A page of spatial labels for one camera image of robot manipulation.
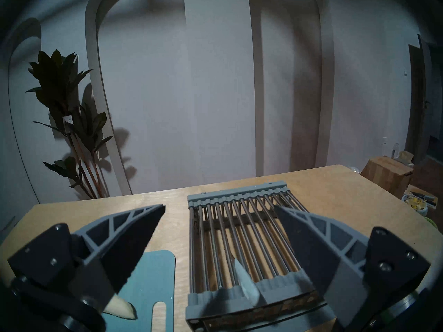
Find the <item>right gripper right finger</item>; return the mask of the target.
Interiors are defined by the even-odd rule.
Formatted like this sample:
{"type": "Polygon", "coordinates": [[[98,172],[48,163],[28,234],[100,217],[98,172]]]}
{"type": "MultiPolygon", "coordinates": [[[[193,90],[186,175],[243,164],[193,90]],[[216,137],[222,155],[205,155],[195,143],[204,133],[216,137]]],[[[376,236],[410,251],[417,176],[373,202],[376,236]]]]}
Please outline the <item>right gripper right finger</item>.
{"type": "Polygon", "coordinates": [[[370,237],[350,226],[275,206],[296,260],[334,312],[341,330],[408,330],[430,291],[416,289],[430,263],[390,230],[370,237]]]}

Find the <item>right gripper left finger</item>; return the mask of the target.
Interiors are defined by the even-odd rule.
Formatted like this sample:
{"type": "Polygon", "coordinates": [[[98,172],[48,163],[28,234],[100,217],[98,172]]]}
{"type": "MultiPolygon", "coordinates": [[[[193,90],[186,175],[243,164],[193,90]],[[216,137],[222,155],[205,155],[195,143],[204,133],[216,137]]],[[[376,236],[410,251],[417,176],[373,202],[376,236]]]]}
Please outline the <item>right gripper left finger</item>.
{"type": "Polygon", "coordinates": [[[166,210],[151,205],[101,217],[75,232],[57,223],[8,259],[10,287],[48,304],[89,304],[101,314],[144,254],[166,210]]]}

